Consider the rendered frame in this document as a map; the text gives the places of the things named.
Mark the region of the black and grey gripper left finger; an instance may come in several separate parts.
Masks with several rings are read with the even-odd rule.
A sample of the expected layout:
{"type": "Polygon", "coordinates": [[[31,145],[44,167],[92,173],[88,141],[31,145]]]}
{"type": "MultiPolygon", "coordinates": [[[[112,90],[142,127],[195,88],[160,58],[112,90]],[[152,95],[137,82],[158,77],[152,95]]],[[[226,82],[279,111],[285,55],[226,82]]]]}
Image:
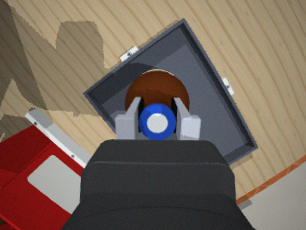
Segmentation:
{"type": "Polygon", "coordinates": [[[125,115],[117,115],[115,118],[116,139],[137,140],[139,118],[144,110],[143,97],[135,97],[125,115]]]}

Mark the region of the dark grey rectangular tray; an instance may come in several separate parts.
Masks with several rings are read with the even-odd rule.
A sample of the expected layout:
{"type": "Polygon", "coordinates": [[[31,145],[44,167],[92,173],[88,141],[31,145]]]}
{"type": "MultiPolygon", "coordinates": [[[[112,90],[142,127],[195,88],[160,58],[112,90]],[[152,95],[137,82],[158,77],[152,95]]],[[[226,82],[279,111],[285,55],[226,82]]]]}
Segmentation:
{"type": "Polygon", "coordinates": [[[243,116],[185,18],[143,46],[83,95],[116,134],[115,118],[125,115],[125,96],[144,72],[162,69],[187,89],[190,115],[201,118],[199,140],[213,143],[228,165],[258,148],[243,116]]]}

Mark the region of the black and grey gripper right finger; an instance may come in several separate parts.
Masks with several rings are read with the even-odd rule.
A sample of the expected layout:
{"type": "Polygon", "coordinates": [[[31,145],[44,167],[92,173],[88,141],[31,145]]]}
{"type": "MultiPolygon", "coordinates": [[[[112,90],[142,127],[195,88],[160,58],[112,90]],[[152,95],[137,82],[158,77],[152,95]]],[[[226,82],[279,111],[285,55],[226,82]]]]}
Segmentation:
{"type": "Polygon", "coordinates": [[[201,119],[190,115],[180,98],[171,98],[171,110],[176,118],[174,133],[178,140],[199,140],[201,119]]]}

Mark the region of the brown glass bottle with blue cap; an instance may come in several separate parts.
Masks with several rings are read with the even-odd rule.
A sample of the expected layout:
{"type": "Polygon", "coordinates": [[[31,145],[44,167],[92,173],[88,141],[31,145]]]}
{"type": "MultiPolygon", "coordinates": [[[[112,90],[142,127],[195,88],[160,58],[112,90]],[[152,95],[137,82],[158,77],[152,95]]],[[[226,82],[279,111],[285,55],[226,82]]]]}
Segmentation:
{"type": "Polygon", "coordinates": [[[132,82],[125,97],[126,112],[135,97],[143,97],[144,102],[139,128],[152,140],[166,139],[175,130],[176,118],[171,110],[171,98],[180,98],[189,112],[187,89],[177,77],[165,70],[150,70],[132,82]]]}

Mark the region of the red bottle crate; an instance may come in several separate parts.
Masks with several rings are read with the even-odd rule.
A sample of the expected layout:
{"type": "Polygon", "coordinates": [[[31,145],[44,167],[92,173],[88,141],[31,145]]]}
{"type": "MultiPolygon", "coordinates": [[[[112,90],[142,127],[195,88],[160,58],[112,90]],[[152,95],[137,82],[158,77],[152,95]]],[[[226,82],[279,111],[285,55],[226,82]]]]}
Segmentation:
{"type": "Polygon", "coordinates": [[[0,143],[0,230],[59,230],[80,203],[84,168],[35,125],[0,143]]]}

